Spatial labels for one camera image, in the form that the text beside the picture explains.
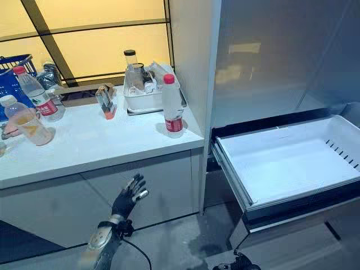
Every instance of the red bottle label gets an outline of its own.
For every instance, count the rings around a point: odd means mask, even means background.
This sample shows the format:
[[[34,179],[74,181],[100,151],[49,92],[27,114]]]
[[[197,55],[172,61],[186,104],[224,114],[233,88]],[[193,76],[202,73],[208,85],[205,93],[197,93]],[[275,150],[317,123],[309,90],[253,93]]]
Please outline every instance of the red bottle label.
[[[36,106],[36,108],[40,111],[43,116],[52,115],[57,112],[57,107],[55,106],[52,100],[47,101],[44,104]]]
[[[170,132],[177,132],[182,129],[182,117],[174,120],[165,120],[166,128]]]

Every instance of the red bottle cap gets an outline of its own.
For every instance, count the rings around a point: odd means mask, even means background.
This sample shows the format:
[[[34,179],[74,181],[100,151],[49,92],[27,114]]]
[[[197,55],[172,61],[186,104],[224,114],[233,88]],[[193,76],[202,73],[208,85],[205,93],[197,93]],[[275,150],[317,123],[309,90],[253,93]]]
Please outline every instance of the red bottle cap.
[[[22,73],[26,72],[26,70],[25,70],[25,68],[23,66],[15,66],[12,70],[16,75],[19,75],[19,74],[22,74]]]
[[[175,82],[175,77],[173,74],[165,74],[164,75],[164,83],[172,84]]]

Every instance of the plastic water bottle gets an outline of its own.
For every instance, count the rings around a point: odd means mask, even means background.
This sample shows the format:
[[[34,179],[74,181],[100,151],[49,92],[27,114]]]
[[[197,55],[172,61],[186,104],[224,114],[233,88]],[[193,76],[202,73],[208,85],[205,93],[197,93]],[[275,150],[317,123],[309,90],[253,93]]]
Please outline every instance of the plastic water bottle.
[[[1,97],[0,104],[5,107],[8,124],[16,126],[32,143],[40,146],[53,139],[53,133],[39,121],[34,109],[29,109],[10,94]]]
[[[16,66],[13,72],[17,75],[22,91],[29,97],[40,113],[49,122],[62,118],[63,114],[57,109],[41,84],[26,73],[23,66]]]
[[[170,137],[178,138],[183,134],[182,111],[179,111],[181,107],[180,90],[175,84],[173,74],[165,74],[164,83],[162,101],[166,129]]]

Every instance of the yellow backlit panel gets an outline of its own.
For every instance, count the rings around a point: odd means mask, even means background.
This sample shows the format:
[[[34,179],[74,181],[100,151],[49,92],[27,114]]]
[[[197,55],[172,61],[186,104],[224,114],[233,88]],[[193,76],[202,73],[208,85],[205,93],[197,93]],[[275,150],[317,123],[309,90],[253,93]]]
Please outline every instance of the yellow backlit panel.
[[[136,51],[145,65],[169,64],[165,24],[129,26],[53,35],[75,77],[124,71],[124,50]]]
[[[50,29],[162,19],[163,0],[36,0]]]
[[[1,56],[32,54],[32,62],[37,71],[42,70],[42,63],[51,59],[40,37],[25,38],[13,41],[0,42]]]
[[[0,10],[1,37],[36,32],[20,0],[0,0]]]

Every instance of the open drawer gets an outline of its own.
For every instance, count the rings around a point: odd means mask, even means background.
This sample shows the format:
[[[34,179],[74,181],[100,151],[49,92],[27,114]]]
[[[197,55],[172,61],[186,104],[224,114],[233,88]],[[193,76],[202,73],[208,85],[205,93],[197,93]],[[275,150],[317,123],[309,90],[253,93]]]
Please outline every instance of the open drawer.
[[[338,115],[217,137],[212,150],[249,233],[360,197],[360,129]]]

